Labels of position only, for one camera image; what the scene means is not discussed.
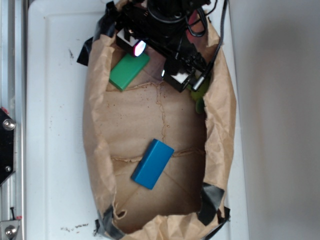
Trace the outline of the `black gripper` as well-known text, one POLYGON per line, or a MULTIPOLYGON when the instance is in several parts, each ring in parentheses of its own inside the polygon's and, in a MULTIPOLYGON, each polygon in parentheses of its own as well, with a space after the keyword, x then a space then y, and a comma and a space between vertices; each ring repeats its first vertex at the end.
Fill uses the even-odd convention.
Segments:
POLYGON ((178 92, 188 86, 196 92, 208 77, 205 59, 187 34, 202 37, 208 24, 203 10, 209 0, 132 0, 118 11, 116 44, 132 57, 147 45, 166 58, 162 80, 178 92))

